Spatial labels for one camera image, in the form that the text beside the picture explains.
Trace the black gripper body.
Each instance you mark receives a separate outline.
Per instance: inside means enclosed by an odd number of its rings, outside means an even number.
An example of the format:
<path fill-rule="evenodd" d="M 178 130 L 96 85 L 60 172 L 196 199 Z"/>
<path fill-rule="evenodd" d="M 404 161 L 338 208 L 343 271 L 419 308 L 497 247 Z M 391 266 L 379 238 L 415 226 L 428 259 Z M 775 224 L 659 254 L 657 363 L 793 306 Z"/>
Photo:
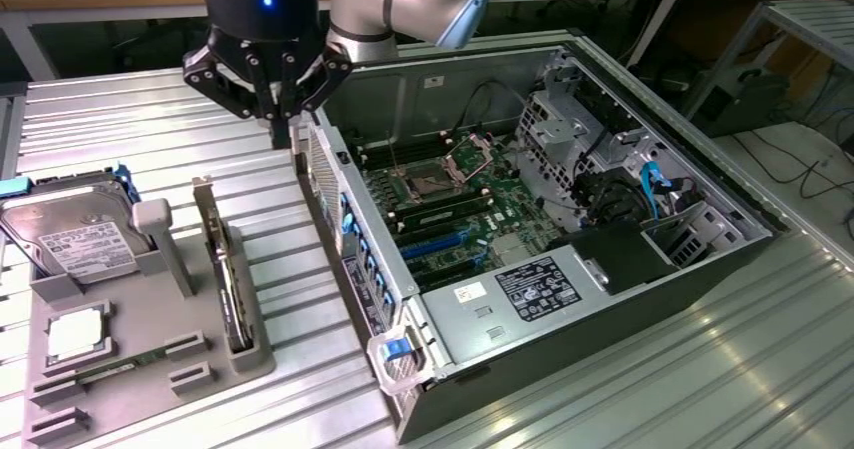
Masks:
<path fill-rule="evenodd" d="M 280 70 L 283 56 L 294 56 L 304 70 L 320 55 L 318 0 L 204 0 L 212 26 L 208 47 L 234 72 L 246 72 L 250 48 L 266 69 Z"/>

